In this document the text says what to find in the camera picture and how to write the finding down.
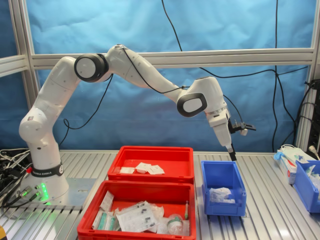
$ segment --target blue storage box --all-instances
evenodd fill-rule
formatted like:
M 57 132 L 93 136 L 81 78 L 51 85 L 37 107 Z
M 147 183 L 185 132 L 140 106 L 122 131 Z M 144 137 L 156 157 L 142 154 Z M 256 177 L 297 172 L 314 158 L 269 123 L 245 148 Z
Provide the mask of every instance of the blue storage box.
M 300 163 L 296 161 L 294 187 L 307 211 L 309 213 L 320 213 L 320 201 L 318 200 L 319 191 L 306 174 L 306 170 L 312 165 L 315 165 L 312 171 L 320 174 L 320 161 L 310 160 L 308 162 L 309 163 Z
M 245 216 L 247 194 L 234 161 L 201 161 L 204 213 L 220 216 Z M 209 190 L 228 188 L 235 203 L 210 202 Z

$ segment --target red storage box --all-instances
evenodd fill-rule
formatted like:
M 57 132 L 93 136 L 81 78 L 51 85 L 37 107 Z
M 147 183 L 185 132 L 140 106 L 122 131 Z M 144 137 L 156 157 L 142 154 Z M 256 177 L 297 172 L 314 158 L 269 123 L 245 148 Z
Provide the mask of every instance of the red storage box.
M 121 167 L 135 168 L 139 163 L 159 165 L 164 174 L 119 173 Z M 194 184 L 194 156 L 190 147 L 123 146 L 115 157 L 108 179 L 117 181 Z
M 166 218 L 172 214 L 184 216 L 186 201 L 189 201 L 190 236 L 92 230 L 91 226 L 108 190 L 114 195 L 111 211 L 116 208 L 121 210 L 138 202 L 147 201 L 151 204 L 156 204 L 158 207 L 163 206 L 164 217 Z M 77 232 L 79 240 L 195 240 L 196 214 L 194 185 L 188 183 L 104 181 L 81 219 L 77 227 Z

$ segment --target metal profile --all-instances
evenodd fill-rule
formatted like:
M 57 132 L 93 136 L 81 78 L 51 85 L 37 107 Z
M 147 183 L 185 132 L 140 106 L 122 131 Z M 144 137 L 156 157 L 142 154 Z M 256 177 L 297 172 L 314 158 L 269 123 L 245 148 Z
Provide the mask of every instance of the metal profile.
M 0 58 L 0 78 L 28 69 L 25 55 L 16 55 Z
M 65 56 L 77 58 L 74 54 L 35 54 L 32 56 L 34 69 L 52 69 Z M 310 65 L 313 48 L 240 49 L 210 51 L 141 52 L 156 68 L 198 68 L 227 66 L 266 65 Z
M 313 58 L 311 67 L 309 68 L 307 82 L 309 83 L 311 80 L 320 77 L 320 69 L 317 67 L 317 63 L 320 61 L 319 56 L 319 35 L 320 35 L 320 1 L 316 1 L 315 14 L 314 14 L 314 25 L 313 25 L 313 34 L 312 34 L 312 42 L 311 47 L 314 48 Z M 308 90 L 309 86 L 306 85 L 304 92 Z M 317 91 L 311 89 L 308 93 L 308 96 L 305 98 L 305 102 L 314 103 L 316 100 Z M 305 104 L 301 111 L 301 115 L 312 119 L 314 113 L 314 105 L 313 104 Z M 311 129 L 311 122 L 306 119 L 301 118 L 298 126 L 297 139 L 295 144 L 301 148 L 303 151 L 307 151 L 308 141 Z
M 32 37 L 30 34 L 30 24 L 26 2 L 24 0 L 9 0 L 10 15 L 13 27 L 17 53 L 24 55 L 27 63 L 27 69 L 22 72 L 23 86 L 28 108 L 34 104 L 40 85 L 37 81 L 37 75 L 31 63 L 31 55 L 34 54 Z

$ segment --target metal work table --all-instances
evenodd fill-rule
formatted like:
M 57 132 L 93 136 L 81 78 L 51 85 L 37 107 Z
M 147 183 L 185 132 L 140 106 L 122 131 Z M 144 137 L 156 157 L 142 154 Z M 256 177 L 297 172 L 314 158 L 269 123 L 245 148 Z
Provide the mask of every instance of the metal work table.
M 65 175 L 96 178 L 83 210 L 34 207 L 0 213 L 9 240 L 64 240 L 77 238 L 79 224 L 118 151 L 61 151 Z M 316 240 L 320 214 L 309 214 L 295 189 L 285 182 L 271 153 L 237 153 L 246 193 L 246 216 L 207 216 L 204 213 L 200 161 L 229 161 L 225 152 L 195 152 L 197 239 L 202 240 Z

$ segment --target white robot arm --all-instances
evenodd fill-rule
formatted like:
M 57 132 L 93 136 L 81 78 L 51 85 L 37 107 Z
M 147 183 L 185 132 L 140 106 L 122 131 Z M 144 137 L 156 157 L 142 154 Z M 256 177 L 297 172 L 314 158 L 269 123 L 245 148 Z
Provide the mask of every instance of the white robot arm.
M 26 141 L 32 172 L 21 182 L 21 189 L 31 187 L 41 194 L 35 202 L 46 202 L 62 196 L 68 183 L 60 160 L 59 147 L 53 136 L 53 126 L 79 82 L 103 82 L 117 74 L 128 82 L 151 88 L 176 103 L 184 117 L 204 111 L 219 143 L 236 160 L 232 146 L 230 113 L 222 90 L 214 77 L 202 77 L 186 90 L 164 78 L 146 59 L 118 44 L 107 54 L 83 54 L 77 59 L 63 57 L 47 77 L 28 114 L 22 119 L 19 134 Z

